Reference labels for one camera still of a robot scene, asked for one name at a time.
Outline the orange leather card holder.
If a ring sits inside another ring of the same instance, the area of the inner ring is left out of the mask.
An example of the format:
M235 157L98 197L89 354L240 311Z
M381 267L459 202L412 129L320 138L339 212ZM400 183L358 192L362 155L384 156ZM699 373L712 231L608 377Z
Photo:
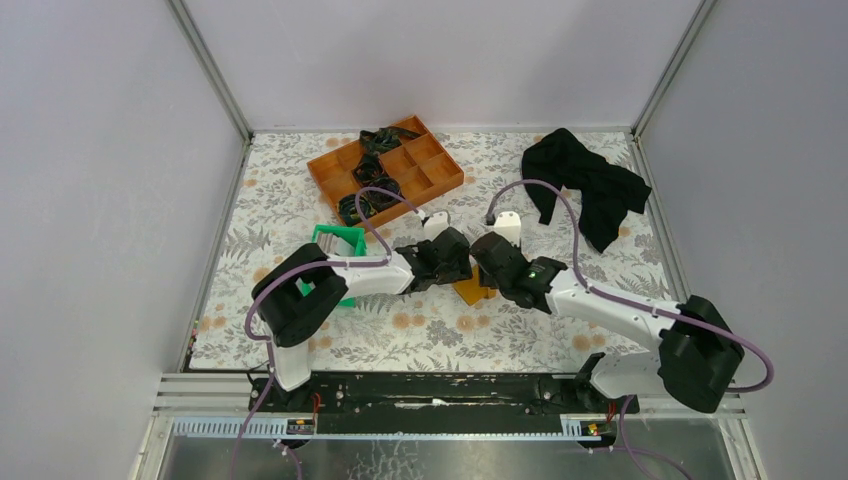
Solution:
M459 280L452 286L460 298L469 306L473 306L482 300L494 299L498 295L495 288L481 284L481 273L478 265L472 267L470 278Z

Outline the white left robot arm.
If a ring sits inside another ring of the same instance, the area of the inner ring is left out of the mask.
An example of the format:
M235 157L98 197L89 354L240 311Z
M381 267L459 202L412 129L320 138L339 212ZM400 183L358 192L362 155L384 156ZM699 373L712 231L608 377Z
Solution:
M470 243L453 227L383 257L341 257L316 243L301 246L254 287L246 316L248 336L267 344L272 398L288 411L307 404L308 340L341 301L408 295L471 277Z

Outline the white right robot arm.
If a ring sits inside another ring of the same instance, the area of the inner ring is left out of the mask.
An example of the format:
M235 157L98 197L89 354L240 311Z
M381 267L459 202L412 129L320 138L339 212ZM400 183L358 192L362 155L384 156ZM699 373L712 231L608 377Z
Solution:
M651 300L607 287L577 267L527 259L490 232L470 254L501 295L521 308L594 323L642 347L635 354L593 354L578 371L575 402L597 412L612 399L667 393L701 413L717 411L744 357L715 307L691 296L684 303Z

